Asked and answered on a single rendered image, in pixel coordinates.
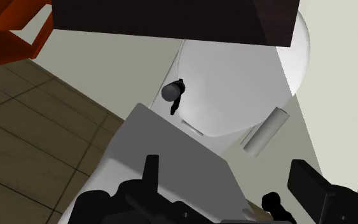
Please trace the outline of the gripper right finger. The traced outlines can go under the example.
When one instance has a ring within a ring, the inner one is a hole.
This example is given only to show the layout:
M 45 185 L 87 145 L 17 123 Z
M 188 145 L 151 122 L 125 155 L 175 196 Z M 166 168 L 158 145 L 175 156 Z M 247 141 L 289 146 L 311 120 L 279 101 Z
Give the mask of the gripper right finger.
M 358 224 L 358 193 L 331 184 L 305 160 L 292 160 L 287 188 L 315 224 Z

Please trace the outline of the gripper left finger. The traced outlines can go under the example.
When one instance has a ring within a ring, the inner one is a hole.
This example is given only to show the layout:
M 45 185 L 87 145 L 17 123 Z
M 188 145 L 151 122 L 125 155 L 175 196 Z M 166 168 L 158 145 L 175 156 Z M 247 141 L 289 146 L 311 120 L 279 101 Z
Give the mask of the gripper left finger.
M 141 179 L 119 184 L 111 196 L 104 190 L 81 193 L 68 224 L 214 224 L 187 204 L 158 193 L 159 156 L 148 155 Z

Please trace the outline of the black irregular object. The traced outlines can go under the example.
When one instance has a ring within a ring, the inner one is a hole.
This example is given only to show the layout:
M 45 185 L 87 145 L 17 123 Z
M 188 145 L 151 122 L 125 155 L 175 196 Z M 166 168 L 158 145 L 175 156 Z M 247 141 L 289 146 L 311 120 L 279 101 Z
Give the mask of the black irregular object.
M 297 224 L 292 214 L 281 204 L 281 198 L 277 192 L 262 196 L 261 206 L 264 211 L 271 214 L 274 221 L 289 221 L 291 224 Z

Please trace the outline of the white toilet paper roll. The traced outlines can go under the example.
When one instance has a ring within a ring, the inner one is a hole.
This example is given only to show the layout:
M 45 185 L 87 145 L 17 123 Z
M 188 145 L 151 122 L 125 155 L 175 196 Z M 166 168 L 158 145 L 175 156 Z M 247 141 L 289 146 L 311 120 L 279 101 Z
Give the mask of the white toilet paper roll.
M 283 109 L 275 108 L 244 144 L 243 149 L 252 157 L 257 157 L 288 118 L 289 115 Z

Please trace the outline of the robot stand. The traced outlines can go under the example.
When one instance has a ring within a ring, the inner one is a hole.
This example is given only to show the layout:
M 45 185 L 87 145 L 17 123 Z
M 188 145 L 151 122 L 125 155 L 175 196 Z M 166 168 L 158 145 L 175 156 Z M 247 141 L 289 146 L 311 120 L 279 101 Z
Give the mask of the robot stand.
M 54 29 L 291 45 L 300 0 L 52 0 Z

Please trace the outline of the orange wooden furniture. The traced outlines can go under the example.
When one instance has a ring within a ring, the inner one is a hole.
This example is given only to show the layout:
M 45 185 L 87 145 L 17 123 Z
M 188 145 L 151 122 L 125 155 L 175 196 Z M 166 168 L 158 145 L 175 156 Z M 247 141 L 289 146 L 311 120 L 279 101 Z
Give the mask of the orange wooden furniture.
M 24 59 L 35 59 L 53 31 L 53 17 L 46 22 L 29 44 L 13 30 L 23 29 L 52 0 L 0 0 L 0 65 Z

